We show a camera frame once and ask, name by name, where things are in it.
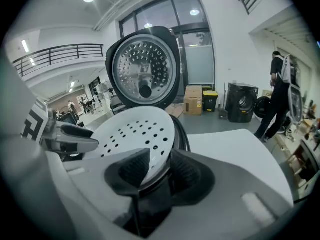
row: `black shirt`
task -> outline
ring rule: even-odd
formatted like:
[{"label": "black shirt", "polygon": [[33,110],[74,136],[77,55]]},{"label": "black shirt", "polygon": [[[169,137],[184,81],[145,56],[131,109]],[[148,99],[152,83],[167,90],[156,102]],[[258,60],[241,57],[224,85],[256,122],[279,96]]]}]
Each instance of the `black shirt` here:
[{"label": "black shirt", "polygon": [[272,96],[288,97],[288,89],[290,85],[288,83],[284,83],[279,76],[279,74],[281,74],[283,64],[284,61],[278,57],[275,57],[272,60],[270,75],[276,74],[275,86]]}]

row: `yellow bin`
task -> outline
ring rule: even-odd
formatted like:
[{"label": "yellow bin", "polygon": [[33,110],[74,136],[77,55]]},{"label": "yellow bin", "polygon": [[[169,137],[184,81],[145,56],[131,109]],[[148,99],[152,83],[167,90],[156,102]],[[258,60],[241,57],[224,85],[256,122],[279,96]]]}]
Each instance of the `yellow bin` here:
[{"label": "yellow bin", "polygon": [[218,99],[218,93],[216,91],[205,90],[203,92],[204,111],[214,112],[216,110],[217,99]]}]

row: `glass door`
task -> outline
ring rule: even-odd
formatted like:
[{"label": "glass door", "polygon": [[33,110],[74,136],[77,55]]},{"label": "glass door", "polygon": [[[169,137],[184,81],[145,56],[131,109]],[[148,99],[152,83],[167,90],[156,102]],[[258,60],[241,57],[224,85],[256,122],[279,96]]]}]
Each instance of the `glass door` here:
[{"label": "glass door", "polygon": [[182,40],[181,40],[181,35],[178,34],[175,36],[176,37],[176,42],[178,44],[179,47],[179,53],[180,53],[180,84],[179,84],[179,89],[178,89],[178,93],[177,96],[178,97],[184,97],[185,96],[185,89],[186,89],[186,85],[184,83],[184,74],[186,74],[186,70],[184,70],[184,63],[182,60],[182,54],[184,52],[183,50],[183,46],[182,46]]},{"label": "glass door", "polygon": [[209,31],[183,34],[189,85],[215,84],[215,63]]}]

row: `black appliance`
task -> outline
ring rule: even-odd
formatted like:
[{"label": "black appliance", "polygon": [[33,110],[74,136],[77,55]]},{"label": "black appliance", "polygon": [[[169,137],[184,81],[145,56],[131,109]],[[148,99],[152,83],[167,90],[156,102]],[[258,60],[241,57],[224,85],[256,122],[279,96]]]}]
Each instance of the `black appliance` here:
[{"label": "black appliance", "polygon": [[249,123],[254,114],[259,88],[245,83],[229,83],[225,109],[232,123]]}]

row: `cardboard box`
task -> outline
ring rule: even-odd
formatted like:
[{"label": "cardboard box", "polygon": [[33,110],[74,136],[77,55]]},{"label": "cardboard box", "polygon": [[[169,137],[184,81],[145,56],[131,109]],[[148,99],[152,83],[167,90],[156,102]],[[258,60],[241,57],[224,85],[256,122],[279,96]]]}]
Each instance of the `cardboard box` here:
[{"label": "cardboard box", "polygon": [[202,87],[188,85],[184,95],[184,114],[192,116],[202,115]]},{"label": "cardboard box", "polygon": [[171,104],[168,106],[165,111],[176,118],[179,118],[181,114],[184,112],[184,105],[183,104]]},{"label": "cardboard box", "polygon": [[273,93],[273,91],[263,90],[263,91],[262,91],[262,96],[263,96],[263,97],[269,97],[269,98],[271,99],[272,93]]}]

